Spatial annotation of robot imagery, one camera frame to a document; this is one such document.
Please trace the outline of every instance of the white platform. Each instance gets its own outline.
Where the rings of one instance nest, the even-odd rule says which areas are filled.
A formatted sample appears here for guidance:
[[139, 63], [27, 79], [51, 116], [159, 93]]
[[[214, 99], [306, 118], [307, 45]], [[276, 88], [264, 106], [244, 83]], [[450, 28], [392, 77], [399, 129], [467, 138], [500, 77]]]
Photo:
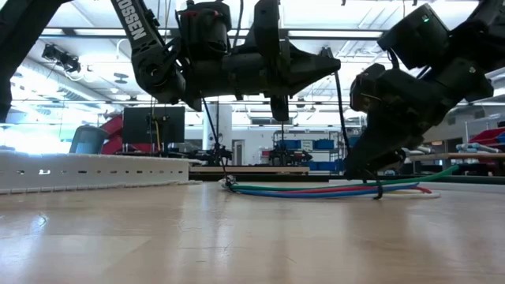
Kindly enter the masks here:
[[199, 161], [0, 151], [0, 194], [167, 185], [188, 181], [190, 163]]

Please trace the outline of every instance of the ceiling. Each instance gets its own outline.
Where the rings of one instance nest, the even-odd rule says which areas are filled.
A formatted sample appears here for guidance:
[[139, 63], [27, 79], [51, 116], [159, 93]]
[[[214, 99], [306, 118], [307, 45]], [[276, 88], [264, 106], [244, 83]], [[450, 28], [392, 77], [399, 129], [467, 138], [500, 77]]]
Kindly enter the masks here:
[[[160, 28], [175, 28], [174, 11], [185, 8], [185, 0], [145, 0], [148, 8], [158, 15]], [[239, 14], [239, 1], [225, 1], [232, 12], [233, 26], [237, 26]], [[253, 7], [256, 0], [245, 0], [245, 12], [241, 26], [245, 29], [253, 22]], [[477, 6], [476, 1], [430, 1], [432, 8], [438, 13], [448, 28], [454, 28], [464, 21]], [[344, 29], [352, 30], [355, 34], [365, 33], [369, 30], [388, 30], [401, 20], [406, 14], [416, 9], [412, 1], [350, 1], [341, 6], [340, 1], [335, 0], [283, 0], [281, 1], [280, 27], [285, 29]], [[30, 51], [28, 58], [18, 70], [22, 77], [13, 78], [13, 96], [15, 99], [14, 109], [23, 113], [30, 113], [30, 118], [24, 121], [36, 119], [37, 121], [61, 121], [70, 120], [80, 122], [96, 122], [104, 120], [99, 114], [110, 113], [123, 108], [125, 103], [105, 104], [102, 101], [126, 101], [136, 96], [139, 101], [149, 102], [147, 95], [137, 85], [133, 69], [130, 65], [131, 53], [128, 41], [121, 40], [117, 36], [104, 35], [100, 29], [120, 28], [119, 20], [113, 10], [110, 0], [74, 0], [68, 2], [59, 9], [48, 25], [46, 32], [41, 36], [36, 45]], [[87, 28], [91, 36], [52, 36], [51, 29], [60, 28]], [[342, 100], [348, 105], [349, 87], [357, 74], [373, 62], [383, 63], [387, 68], [391, 67], [387, 55], [376, 45], [373, 37], [371, 40], [341, 40], [335, 39], [294, 39], [292, 43], [299, 49], [312, 53], [318, 53], [321, 47], [330, 47], [335, 56], [342, 61], [339, 76], [342, 84]], [[41, 57], [46, 44], [55, 44], [71, 54], [79, 56], [83, 71], [79, 74], [65, 74], [53, 62]], [[120, 84], [115, 73], [127, 76]], [[317, 121], [327, 124], [327, 116], [324, 113], [333, 112], [331, 116], [338, 124], [337, 95], [335, 79], [326, 77], [301, 91], [297, 98], [306, 101], [323, 102], [322, 104], [308, 103], [305, 107], [290, 106], [293, 113], [316, 112]], [[233, 96], [220, 98], [221, 101], [230, 101]], [[246, 99], [253, 101], [265, 100], [261, 97], [250, 96]], [[71, 101], [91, 101], [72, 103]], [[234, 110], [239, 115], [247, 113], [269, 112], [267, 104], [250, 103], [249, 105], [234, 105]], [[347, 117], [361, 115], [353, 111], [347, 111]], [[191, 121], [200, 121], [199, 118], [191, 118]]]

